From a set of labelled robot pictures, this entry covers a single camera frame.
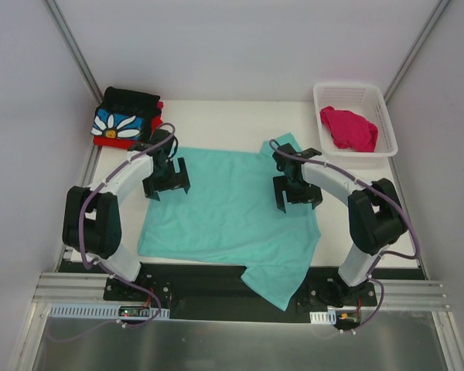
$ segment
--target white basket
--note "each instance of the white basket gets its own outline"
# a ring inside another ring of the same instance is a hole
[[[347,83],[318,83],[313,88],[316,120],[318,121],[321,152],[337,165],[354,168],[369,168],[397,153],[397,142],[387,106],[380,89],[373,85]],[[356,152],[353,149],[338,149],[332,135],[322,124],[320,110],[332,106],[336,110],[348,110],[366,118],[378,127],[377,147],[374,152]]]

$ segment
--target pink towel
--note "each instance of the pink towel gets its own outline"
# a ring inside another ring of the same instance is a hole
[[[354,148],[358,152],[374,152],[377,146],[378,128],[366,118],[351,111],[336,110],[332,106],[319,112],[322,123],[332,133],[337,148]]]

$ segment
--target yellow flower center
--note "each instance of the yellow flower center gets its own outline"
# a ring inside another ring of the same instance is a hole
[[[105,133],[105,137],[114,139],[117,137],[117,132],[115,130],[109,130]]]

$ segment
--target turquoise towel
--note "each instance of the turquoise towel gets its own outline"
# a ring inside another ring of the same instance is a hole
[[[280,137],[299,150],[291,134]],[[268,143],[261,153],[179,148],[191,182],[151,202],[139,253],[244,265],[242,281],[282,310],[302,283],[320,232],[311,205],[277,209],[279,173]]]

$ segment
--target table top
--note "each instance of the table top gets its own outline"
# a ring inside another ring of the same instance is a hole
[[[166,100],[164,104],[162,119],[176,126],[176,137],[182,147],[259,152],[263,141],[291,132],[301,148],[319,148],[312,103]],[[104,178],[124,161],[126,153],[125,150],[103,147],[94,180]],[[362,179],[387,178],[394,181],[388,160],[369,169],[347,170]],[[349,216],[347,208],[339,200],[325,191],[322,193],[323,202],[316,208],[322,236],[311,266],[339,266],[352,246]],[[141,186],[136,187],[120,207],[122,243],[128,250],[143,263],[205,264],[138,255],[138,239],[148,205],[149,200],[145,198]],[[391,249],[412,255],[413,246],[408,233],[401,236]],[[74,251],[70,259],[80,261],[79,253]],[[417,262],[387,255],[378,267],[417,267]]]

